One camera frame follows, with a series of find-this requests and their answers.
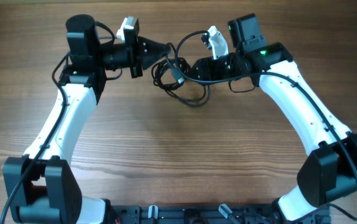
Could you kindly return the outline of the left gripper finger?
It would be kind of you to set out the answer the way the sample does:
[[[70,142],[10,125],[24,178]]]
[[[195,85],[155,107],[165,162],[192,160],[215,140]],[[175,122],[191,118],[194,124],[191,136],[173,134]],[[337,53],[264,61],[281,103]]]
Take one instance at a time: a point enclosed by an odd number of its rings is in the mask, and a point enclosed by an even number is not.
[[[147,70],[154,65],[158,60],[169,54],[169,51],[164,52],[147,52],[140,57],[142,69]]]
[[[141,53],[170,53],[168,44],[162,44],[153,40],[138,36],[138,45]]]

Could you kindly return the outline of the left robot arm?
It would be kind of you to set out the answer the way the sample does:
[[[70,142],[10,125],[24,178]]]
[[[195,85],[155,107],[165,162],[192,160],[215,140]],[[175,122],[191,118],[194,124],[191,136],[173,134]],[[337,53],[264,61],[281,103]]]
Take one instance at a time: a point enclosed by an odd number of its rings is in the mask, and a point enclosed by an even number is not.
[[[70,167],[72,154],[109,81],[107,71],[128,68],[140,77],[170,46],[139,36],[139,21],[131,16],[109,38],[98,35],[104,24],[87,14],[72,16],[65,27],[69,51],[51,75],[55,104],[36,140],[4,163],[1,221],[11,215],[16,223],[118,222],[109,200],[83,196]]]

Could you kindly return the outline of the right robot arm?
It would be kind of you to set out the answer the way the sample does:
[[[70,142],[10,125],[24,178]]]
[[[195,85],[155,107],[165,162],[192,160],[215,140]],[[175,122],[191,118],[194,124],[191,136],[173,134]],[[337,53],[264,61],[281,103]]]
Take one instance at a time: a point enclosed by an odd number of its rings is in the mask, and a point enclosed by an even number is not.
[[[283,44],[268,44],[254,14],[228,22],[234,51],[216,27],[201,32],[210,57],[196,61],[186,78],[204,86],[250,78],[296,130],[307,155],[297,184],[272,205],[272,223],[295,223],[357,192],[357,133],[338,120],[302,77]]]

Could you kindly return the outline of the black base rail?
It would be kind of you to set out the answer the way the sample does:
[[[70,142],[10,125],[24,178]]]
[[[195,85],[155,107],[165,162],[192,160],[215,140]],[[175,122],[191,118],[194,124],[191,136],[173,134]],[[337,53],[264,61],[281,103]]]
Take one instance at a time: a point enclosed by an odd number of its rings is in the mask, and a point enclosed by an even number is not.
[[[119,205],[113,207],[113,223],[122,224],[263,224],[286,223],[271,204],[249,204],[241,207],[140,207]]]

